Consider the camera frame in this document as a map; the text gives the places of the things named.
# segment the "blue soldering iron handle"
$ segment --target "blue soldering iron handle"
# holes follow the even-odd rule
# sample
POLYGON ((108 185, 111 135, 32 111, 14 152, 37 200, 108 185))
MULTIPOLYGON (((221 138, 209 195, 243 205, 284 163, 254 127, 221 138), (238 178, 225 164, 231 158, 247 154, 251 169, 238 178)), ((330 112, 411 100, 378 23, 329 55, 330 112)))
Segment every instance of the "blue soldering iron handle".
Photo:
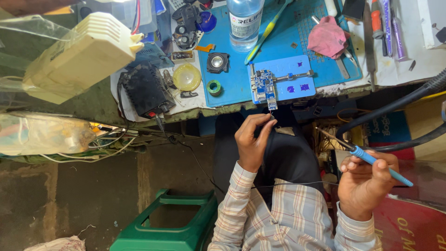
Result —
MULTIPOLYGON (((365 162, 373 165, 373 163, 376 161, 376 159, 371 156, 370 154, 366 153, 364 150, 362 150, 361 148, 356 146, 356 149, 354 151, 350 152, 351 154, 353 154, 356 157, 359 157, 361 159, 363 159, 365 162)), ((397 181, 402 182, 404 185, 406 186, 413 186, 413 183, 410 182, 408 179, 406 179, 405 177, 403 177, 401 174, 395 172, 394 170, 392 170, 391 168, 389 168, 389 172, 390 175, 396 179, 397 181)))

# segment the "plaid shirt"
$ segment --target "plaid shirt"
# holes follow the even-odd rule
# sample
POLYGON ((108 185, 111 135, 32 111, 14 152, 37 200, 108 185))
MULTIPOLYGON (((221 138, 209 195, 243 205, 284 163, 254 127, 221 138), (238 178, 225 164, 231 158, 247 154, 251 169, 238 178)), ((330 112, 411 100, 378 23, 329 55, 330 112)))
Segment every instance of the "plaid shirt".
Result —
POLYGON ((333 237, 328 207, 318 190, 303 185, 275 186, 269 211, 257 189, 251 189, 255 176, 235 164, 231 185, 219 205, 209 251, 382 250, 373 217, 367 222, 352 220, 338 205, 339 223, 333 237))

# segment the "green solder spool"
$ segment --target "green solder spool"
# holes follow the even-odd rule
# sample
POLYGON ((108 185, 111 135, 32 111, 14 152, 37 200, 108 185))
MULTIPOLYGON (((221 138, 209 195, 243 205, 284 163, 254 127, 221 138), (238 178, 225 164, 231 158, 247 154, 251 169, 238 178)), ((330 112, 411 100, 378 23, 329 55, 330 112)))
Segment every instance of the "green solder spool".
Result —
POLYGON ((217 80, 207 82, 206 89, 212 96, 218 96, 222 92, 222 86, 217 80))

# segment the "hose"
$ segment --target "hose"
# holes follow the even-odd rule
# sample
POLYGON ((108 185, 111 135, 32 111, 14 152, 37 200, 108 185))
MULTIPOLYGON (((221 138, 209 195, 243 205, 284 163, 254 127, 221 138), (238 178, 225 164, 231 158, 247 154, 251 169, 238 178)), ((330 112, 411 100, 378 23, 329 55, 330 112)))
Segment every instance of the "hose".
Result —
MULTIPOLYGON (((422 97, 425 97, 427 95, 431 95, 433 93, 436 93, 440 90, 442 90, 444 87, 446 87, 446 69, 444 69, 440 74, 435 76, 433 79, 429 80, 427 83, 425 83, 423 86, 415 90, 414 92, 382 107, 379 109, 376 109, 372 111, 371 113, 367 113, 355 120, 352 120, 351 122, 341 126, 339 130, 336 132, 336 138, 343 140, 343 134, 350 129, 353 129, 359 125, 364 124, 367 121, 370 121, 375 118, 379 118, 383 114, 390 113, 394 110, 397 110, 407 104, 410 104, 414 101, 417 101, 421 99, 422 97)), ((376 151, 381 152, 390 152, 390 151, 397 151, 402 150, 406 148, 411 148, 415 146, 419 146, 421 144, 424 144, 426 142, 429 142, 435 138, 438 138, 439 136, 446 133, 446 123, 443 123, 441 126, 433 130, 432 132, 421 136, 417 139, 399 143, 396 145, 391 146, 380 146, 380 147, 369 147, 367 149, 373 149, 376 151)))

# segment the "small speaker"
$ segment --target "small speaker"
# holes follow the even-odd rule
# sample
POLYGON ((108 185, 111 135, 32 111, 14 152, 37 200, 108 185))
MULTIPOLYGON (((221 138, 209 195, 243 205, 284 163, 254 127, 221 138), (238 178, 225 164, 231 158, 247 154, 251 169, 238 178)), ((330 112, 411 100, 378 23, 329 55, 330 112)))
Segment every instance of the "small speaker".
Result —
POLYGON ((220 73, 227 71, 229 65, 229 54, 221 52, 209 53, 207 56, 207 71, 209 73, 220 73))

